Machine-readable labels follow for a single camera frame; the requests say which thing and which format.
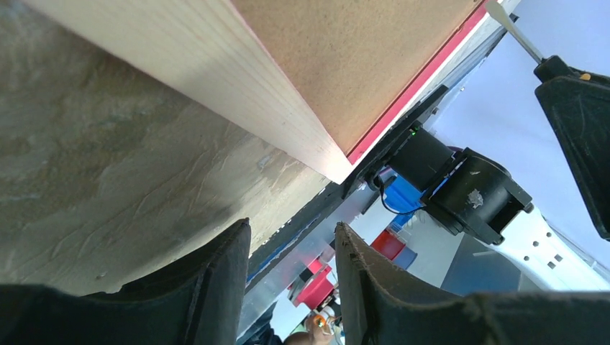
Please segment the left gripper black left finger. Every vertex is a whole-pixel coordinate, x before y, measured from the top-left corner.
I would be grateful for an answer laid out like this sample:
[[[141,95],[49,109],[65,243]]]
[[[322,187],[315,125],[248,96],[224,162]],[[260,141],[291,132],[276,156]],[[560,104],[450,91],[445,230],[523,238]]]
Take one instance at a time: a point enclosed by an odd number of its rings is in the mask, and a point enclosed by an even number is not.
[[[117,293],[1,286],[3,344],[233,344],[251,228],[240,219],[199,249]]]

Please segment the yellow screwdriver small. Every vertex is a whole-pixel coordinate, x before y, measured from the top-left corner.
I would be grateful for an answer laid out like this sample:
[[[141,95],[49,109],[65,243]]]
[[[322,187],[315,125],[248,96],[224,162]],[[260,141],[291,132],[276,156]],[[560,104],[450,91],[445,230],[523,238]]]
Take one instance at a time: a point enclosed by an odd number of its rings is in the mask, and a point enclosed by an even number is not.
[[[537,67],[534,69],[534,74],[542,83],[546,83],[559,77],[575,78],[581,81],[591,81],[592,75],[590,73],[577,71],[576,69],[567,65],[557,55],[545,57],[515,25],[509,14],[497,1],[487,1],[484,4],[484,7],[489,16],[496,20],[508,33],[510,33],[511,36],[527,52],[527,54],[536,62]]]

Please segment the pink photo frame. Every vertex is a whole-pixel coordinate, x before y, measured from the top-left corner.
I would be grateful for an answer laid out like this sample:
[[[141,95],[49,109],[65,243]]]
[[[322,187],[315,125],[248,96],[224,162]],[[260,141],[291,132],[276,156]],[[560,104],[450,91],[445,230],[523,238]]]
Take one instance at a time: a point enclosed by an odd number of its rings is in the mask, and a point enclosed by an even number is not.
[[[341,183],[485,16],[482,1],[30,1]]]

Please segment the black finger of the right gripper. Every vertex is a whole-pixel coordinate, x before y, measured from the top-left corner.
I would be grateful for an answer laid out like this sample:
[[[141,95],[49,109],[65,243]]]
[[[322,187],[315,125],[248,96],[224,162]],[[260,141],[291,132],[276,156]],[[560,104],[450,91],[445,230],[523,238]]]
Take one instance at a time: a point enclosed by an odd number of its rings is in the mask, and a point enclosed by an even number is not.
[[[598,235],[609,240],[609,78],[560,76],[535,95],[560,143]]]

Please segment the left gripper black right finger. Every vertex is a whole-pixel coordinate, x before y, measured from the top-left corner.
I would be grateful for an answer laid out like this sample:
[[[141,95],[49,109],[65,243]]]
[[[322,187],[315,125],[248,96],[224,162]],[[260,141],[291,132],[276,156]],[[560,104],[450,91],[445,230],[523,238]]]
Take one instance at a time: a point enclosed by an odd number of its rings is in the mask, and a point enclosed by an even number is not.
[[[348,344],[607,344],[608,293],[454,295],[420,280],[335,229]]]

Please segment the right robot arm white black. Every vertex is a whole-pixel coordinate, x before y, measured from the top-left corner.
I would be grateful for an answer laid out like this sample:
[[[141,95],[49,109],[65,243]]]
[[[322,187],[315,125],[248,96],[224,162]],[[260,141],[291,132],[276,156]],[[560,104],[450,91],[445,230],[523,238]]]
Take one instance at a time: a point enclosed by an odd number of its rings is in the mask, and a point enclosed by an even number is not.
[[[420,211],[449,233],[475,239],[543,290],[609,290],[608,271],[587,263],[502,165],[446,146],[416,119],[401,122],[386,141],[365,171],[370,188],[384,194],[381,172],[394,171],[420,192]]]

